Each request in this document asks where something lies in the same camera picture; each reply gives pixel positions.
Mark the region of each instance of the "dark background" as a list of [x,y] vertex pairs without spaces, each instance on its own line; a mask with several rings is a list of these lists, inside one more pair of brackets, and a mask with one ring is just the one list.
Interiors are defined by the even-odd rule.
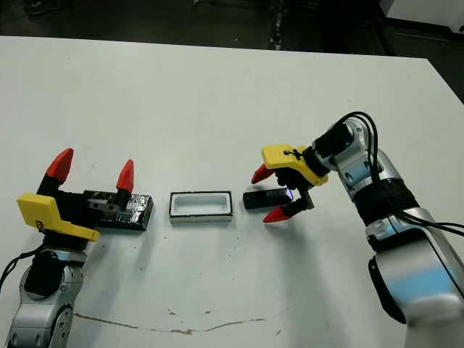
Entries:
[[0,1],[7,36],[427,58],[464,102],[464,35],[386,19],[376,0],[63,0],[37,17]]

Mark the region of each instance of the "black tape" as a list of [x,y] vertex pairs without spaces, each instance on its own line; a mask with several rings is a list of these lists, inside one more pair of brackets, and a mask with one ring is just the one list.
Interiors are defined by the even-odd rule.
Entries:
[[316,157],[316,153],[311,146],[303,151],[303,159],[314,174],[321,178],[330,172],[330,170],[324,167],[320,160]]
[[24,290],[48,297],[58,290],[61,284],[65,261],[57,258],[53,252],[37,254],[29,270],[24,284]]
[[395,210],[419,207],[413,194],[401,179],[385,179],[359,190],[353,197],[362,221],[370,223],[384,219]]
[[322,158],[326,158],[345,150],[351,144],[352,140],[353,136],[349,132],[348,126],[342,123],[327,130],[327,132],[315,140],[314,145],[318,154]]

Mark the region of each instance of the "white table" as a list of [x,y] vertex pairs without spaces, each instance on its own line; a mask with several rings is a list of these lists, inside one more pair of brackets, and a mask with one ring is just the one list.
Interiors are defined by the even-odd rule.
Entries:
[[[54,38],[1,38],[0,52],[2,268],[40,244],[15,199],[68,146],[66,191],[112,191],[133,158],[134,191],[155,200],[146,232],[88,250],[75,312],[98,320],[76,317],[68,347],[402,346],[336,174],[311,191],[316,209],[275,225],[241,195],[262,146],[308,145],[360,109],[421,205],[463,221],[464,107],[428,61]],[[196,190],[232,190],[233,221],[171,225],[170,192]],[[0,295],[1,339],[29,264]]]

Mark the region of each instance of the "wire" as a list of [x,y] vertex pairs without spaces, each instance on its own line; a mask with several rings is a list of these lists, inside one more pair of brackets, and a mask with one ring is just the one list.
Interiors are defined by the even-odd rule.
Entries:
[[[376,124],[374,123],[372,117],[366,114],[365,112],[354,111],[354,112],[350,112],[349,114],[343,116],[340,120],[338,120],[335,123],[334,126],[342,124],[345,120],[348,120],[349,118],[356,118],[358,120],[361,120],[366,126],[366,128],[368,129],[368,143],[369,143],[368,144],[368,165],[369,165],[369,171],[370,171],[370,176],[372,178],[372,182],[374,185],[377,185],[380,183],[381,180],[380,180],[380,175],[378,173],[378,132],[377,132]],[[373,140],[373,151],[371,152],[371,141],[372,140]],[[420,217],[416,217],[414,215],[408,214],[407,212],[397,209],[388,199],[386,200],[386,202],[393,209],[394,215],[396,217],[401,217],[404,220],[410,223],[413,223],[415,225],[419,225],[422,227],[431,226],[439,230],[450,232],[453,234],[457,234],[458,236],[464,237],[464,232],[459,231],[455,228],[447,227],[447,226],[453,226],[453,227],[464,229],[464,225],[461,225],[459,223],[435,223],[433,221],[421,219]]]
[[23,252],[22,254],[20,254],[19,256],[16,256],[13,260],[11,260],[8,263],[8,265],[5,267],[3,273],[1,274],[1,277],[0,277],[0,292],[1,292],[1,288],[3,286],[3,283],[5,282],[5,279],[16,268],[17,262],[19,260],[21,260],[21,259],[25,259],[25,258],[36,255],[38,252],[40,252],[42,250],[43,247],[44,247],[44,245],[42,244],[37,249],[34,249],[34,250],[30,251],[30,252]]

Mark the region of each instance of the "equipment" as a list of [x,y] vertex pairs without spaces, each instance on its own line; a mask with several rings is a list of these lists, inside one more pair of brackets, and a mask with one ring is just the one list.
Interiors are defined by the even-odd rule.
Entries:
[[133,199],[131,159],[121,171],[117,193],[109,199],[96,197],[94,191],[60,191],[72,158],[73,150],[64,150],[46,171],[37,194],[23,194],[17,200],[26,224],[37,227],[44,238],[39,248],[13,259],[1,276],[0,286],[19,259],[34,256],[20,282],[20,306],[5,347],[66,346],[74,301],[83,282],[84,249],[89,241],[98,240],[94,229],[100,218],[108,212],[124,212]]
[[[389,158],[378,150],[376,125],[364,112],[337,121],[312,146],[265,146],[264,164],[252,183],[276,174],[278,183],[307,190],[338,172],[366,225],[376,255],[368,269],[382,307],[408,327],[405,346],[461,347],[464,341],[464,265],[442,231],[464,236],[455,223],[436,223],[419,206]],[[307,209],[292,202],[273,210],[266,223]]]

